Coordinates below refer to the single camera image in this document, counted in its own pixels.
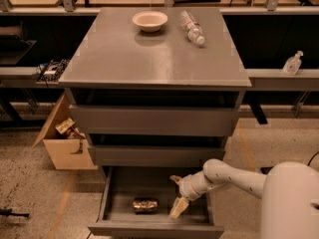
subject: white bowl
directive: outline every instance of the white bowl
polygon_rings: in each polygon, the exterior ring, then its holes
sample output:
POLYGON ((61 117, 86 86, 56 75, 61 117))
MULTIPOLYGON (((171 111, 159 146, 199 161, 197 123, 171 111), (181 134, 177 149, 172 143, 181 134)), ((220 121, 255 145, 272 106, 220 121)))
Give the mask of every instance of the white bowl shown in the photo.
POLYGON ((145 11, 136 14, 133 22, 145 32, 155 32, 166 23, 167 15, 157 11, 145 11))

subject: closed drawer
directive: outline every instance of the closed drawer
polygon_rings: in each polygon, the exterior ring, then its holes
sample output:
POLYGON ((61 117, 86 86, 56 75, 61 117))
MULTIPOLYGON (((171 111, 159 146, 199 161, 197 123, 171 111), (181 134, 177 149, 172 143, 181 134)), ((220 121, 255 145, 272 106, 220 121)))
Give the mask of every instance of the closed drawer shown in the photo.
POLYGON ((176 219, 169 212, 177 197, 171 175, 194 173, 190 168, 104 167, 106 189, 98 222, 90 224, 94 235, 130 238, 196 238, 217 239, 223 227, 213 226, 212 213, 202 197, 176 219), (151 215, 136 214, 136 197, 153 197, 159 201, 158 211, 151 215))
POLYGON ((85 132, 113 134, 230 136, 236 109, 132 108, 70 106, 85 132))
POLYGON ((211 159, 222 159, 223 148, 165 146, 90 146, 96 165, 202 167, 211 159))

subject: white plastic bottle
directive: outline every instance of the white plastic bottle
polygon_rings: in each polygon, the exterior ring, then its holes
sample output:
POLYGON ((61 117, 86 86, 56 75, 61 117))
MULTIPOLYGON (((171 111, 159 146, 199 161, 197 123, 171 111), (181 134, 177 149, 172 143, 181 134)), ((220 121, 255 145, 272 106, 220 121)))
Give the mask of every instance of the white plastic bottle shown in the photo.
POLYGON ((283 73, 289 76, 296 75, 301 65, 301 56, 303 56, 303 52, 298 51, 294 57, 289 58, 282 69, 283 73))
POLYGON ((198 22, 194 19, 189 11, 182 11, 180 13, 180 24, 182 29, 187 34, 188 38, 198 46, 202 46, 205 38, 202 29, 198 22))

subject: white spray bottle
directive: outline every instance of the white spray bottle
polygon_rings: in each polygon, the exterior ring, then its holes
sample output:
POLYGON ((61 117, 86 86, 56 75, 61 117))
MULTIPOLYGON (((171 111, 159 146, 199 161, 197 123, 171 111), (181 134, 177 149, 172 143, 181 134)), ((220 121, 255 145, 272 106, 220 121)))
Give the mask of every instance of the white spray bottle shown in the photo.
POLYGON ((296 75, 301 65, 301 56, 303 56, 303 52, 297 51, 294 57, 289 58, 282 69, 283 73, 289 76, 296 75))

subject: cabinet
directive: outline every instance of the cabinet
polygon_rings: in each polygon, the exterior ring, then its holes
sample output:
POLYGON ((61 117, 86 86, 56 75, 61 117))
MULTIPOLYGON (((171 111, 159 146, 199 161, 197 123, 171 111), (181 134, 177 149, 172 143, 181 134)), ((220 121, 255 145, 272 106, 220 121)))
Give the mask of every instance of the cabinet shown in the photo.
POLYGON ((168 218, 177 196, 169 177, 223 158, 249 79, 217 9, 155 8, 168 22, 151 34, 132 23, 142 10, 103 8, 59 82, 107 181, 99 220, 89 228, 95 235, 219 238, 208 197, 168 218), (184 9, 204 30, 202 48, 178 24, 184 9), (157 198, 158 212, 136 215, 135 197, 157 198))

